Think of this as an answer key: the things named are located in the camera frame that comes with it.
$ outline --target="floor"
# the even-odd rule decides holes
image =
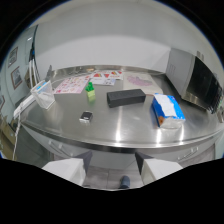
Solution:
[[[54,155],[54,159],[60,160],[63,158]],[[121,178],[126,175],[130,178],[131,189],[140,188],[143,186],[143,182],[137,170],[137,163],[132,164],[132,168],[135,166],[136,170],[115,170],[89,166],[83,187],[101,190],[117,190],[120,186]]]

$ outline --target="black rectangular case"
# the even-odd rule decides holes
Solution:
[[[107,93],[107,102],[109,107],[118,107],[134,103],[143,103],[145,93],[141,89],[122,90]]]

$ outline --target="white container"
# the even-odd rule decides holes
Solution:
[[[51,104],[54,103],[55,98],[52,91],[51,81],[44,83],[45,81],[39,82],[31,89],[31,93],[40,107],[48,109]]]

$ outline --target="tissue box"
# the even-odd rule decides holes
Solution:
[[[155,94],[153,107],[161,128],[180,128],[185,117],[173,96]]]

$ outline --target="white wall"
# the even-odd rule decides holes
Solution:
[[[205,64],[224,82],[222,65],[203,34],[182,15],[154,1],[73,7],[39,25],[35,47],[41,78],[50,65],[53,70],[111,64],[165,72],[169,50],[175,47],[194,55],[200,51]]]
[[[15,106],[12,103],[12,100],[10,98],[10,95],[7,89],[5,70],[6,70],[6,61],[3,63],[2,69],[0,72],[1,94],[4,96],[4,99],[5,99],[5,103],[1,109],[1,113],[3,117],[8,115],[6,121],[9,123],[12,120]]]
[[[34,34],[35,27],[31,29],[25,30],[20,37],[15,41],[13,46],[11,47],[6,59],[2,65],[2,69],[0,72],[0,85],[1,85],[1,94],[5,98],[5,103],[1,109],[1,113],[3,117],[7,116],[7,122],[10,123],[13,118],[13,113],[15,110],[15,104],[27,96],[29,93],[29,88],[27,87],[24,77],[28,69],[28,59],[29,59],[29,51],[31,48],[31,44],[33,39],[28,40]],[[8,68],[8,59],[10,52],[18,47],[17,51],[17,61],[14,62]],[[11,73],[19,67],[20,75],[22,78],[22,83],[14,90]]]
[[[9,68],[8,68],[9,54],[6,57],[6,72],[5,72],[6,85],[7,85],[7,88],[8,88],[9,95],[10,95],[11,100],[12,100],[14,105],[21,98],[27,96],[27,94],[30,92],[29,88],[26,85],[24,77],[25,77],[26,72],[28,70],[29,51],[30,51],[31,44],[32,44],[32,41],[33,41],[32,38],[33,38],[34,30],[35,30],[35,27],[32,27],[28,30],[25,30],[20,35],[20,37],[15,41],[13,46],[11,47],[11,50],[9,51],[9,54],[16,47],[18,47],[18,51],[17,51],[16,62],[14,62]],[[19,67],[22,83],[16,89],[14,89],[13,84],[12,84],[12,79],[11,79],[11,73],[17,67]]]

